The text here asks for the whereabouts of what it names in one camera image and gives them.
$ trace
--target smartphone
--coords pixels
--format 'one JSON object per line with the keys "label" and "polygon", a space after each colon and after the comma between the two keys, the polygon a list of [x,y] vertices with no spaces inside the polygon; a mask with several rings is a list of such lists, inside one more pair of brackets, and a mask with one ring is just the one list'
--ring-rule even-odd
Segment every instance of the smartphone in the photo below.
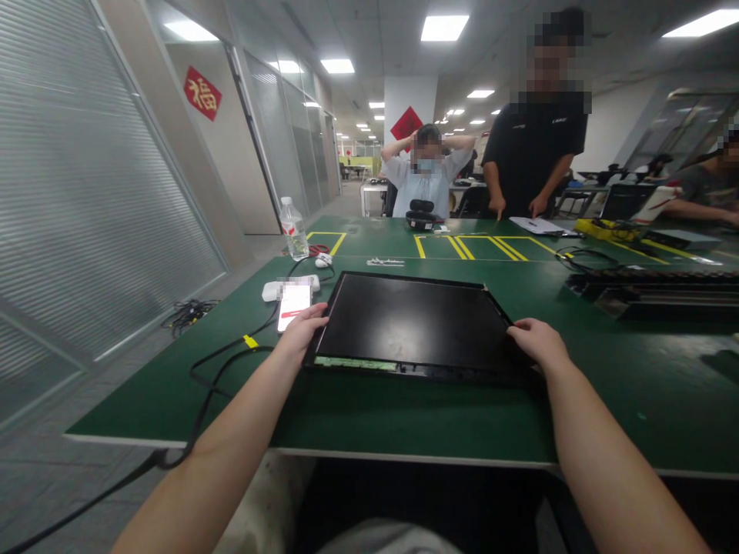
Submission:
{"label": "smartphone", "polygon": [[310,283],[286,283],[283,285],[283,297],[279,301],[279,316],[277,317],[277,332],[281,333],[295,316],[304,309],[310,308],[313,291]]}

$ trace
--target yellow cable tie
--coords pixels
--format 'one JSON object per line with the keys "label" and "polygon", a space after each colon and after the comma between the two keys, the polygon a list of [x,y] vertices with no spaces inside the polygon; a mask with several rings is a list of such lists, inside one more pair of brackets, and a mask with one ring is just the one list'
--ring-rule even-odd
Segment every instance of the yellow cable tie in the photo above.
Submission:
{"label": "yellow cable tie", "polygon": [[256,348],[257,346],[259,346],[259,343],[256,340],[252,339],[249,335],[244,335],[244,342],[250,348]]}

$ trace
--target red fu sign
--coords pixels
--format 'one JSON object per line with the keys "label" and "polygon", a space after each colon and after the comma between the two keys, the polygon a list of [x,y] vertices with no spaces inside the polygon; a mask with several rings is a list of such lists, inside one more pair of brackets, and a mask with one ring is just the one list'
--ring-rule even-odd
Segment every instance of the red fu sign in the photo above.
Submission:
{"label": "red fu sign", "polygon": [[[408,106],[408,109],[400,116],[397,123],[390,129],[390,133],[397,139],[404,139],[407,136],[411,136],[415,131],[423,127],[423,123],[418,119],[418,115],[414,112],[413,108]],[[406,152],[410,152],[410,147],[406,148]]]}
{"label": "red fu sign", "polygon": [[206,118],[216,120],[223,95],[191,65],[185,77],[185,96]]}

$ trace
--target forearm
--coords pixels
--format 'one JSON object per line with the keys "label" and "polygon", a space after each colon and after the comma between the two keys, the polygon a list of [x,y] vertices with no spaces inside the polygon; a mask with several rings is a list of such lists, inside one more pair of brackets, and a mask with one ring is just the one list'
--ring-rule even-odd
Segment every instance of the forearm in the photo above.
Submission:
{"label": "forearm", "polygon": [[470,136],[444,137],[444,145],[452,150],[472,150],[475,147],[475,138]]}
{"label": "forearm", "polygon": [[380,150],[380,155],[382,156],[383,160],[387,162],[387,160],[391,159],[393,156],[397,156],[400,154],[403,150],[406,148],[409,148],[413,143],[413,137],[405,137],[402,140],[395,141],[392,144],[389,144],[382,150]]}
{"label": "forearm", "polygon": [[487,185],[487,191],[490,193],[490,197],[499,198],[503,196],[503,191],[500,190],[498,164],[495,162],[485,164],[483,166],[483,176],[485,177],[485,184]]}
{"label": "forearm", "polygon": [[709,552],[647,460],[571,362],[547,368],[561,469],[600,552]]}
{"label": "forearm", "polygon": [[273,353],[157,486],[113,552],[212,552],[259,468],[298,369]]}
{"label": "forearm", "polygon": [[668,202],[662,213],[675,218],[703,219],[707,221],[718,221],[729,215],[729,211],[725,209],[711,208],[710,206],[679,199]]}
{"label": "forearm", "polygon": [[557,164],[554,166],[554,169],[549,175],[547,182],[541,189],[541,192],[539,193],[541,196],[543,196],[547,200],[549,199],[549,197],[552,196],[554,191],[557,190],[557,186],[562,182],[562,178],[567,173],[567,170],[572,165],[572,161],[574,160],[574,158],[574,154],[567,154],[560,158],[560,161],[557,162]]}

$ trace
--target plastic bottle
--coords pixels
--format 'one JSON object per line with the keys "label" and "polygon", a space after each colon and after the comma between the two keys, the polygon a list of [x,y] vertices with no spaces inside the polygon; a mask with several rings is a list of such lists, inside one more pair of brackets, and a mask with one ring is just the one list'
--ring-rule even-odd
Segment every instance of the plastic bottle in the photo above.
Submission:
{"label": "plastic bottle", "polygon": [[303,217],[293,205],[293,199],[289,196],[283,196],[280,201],[283,208],[279,212],[279,223],[283,227],[290,255],[297,262],[307,258],[310,254],[308,239],[306,239],[306,227],[303,224]]}

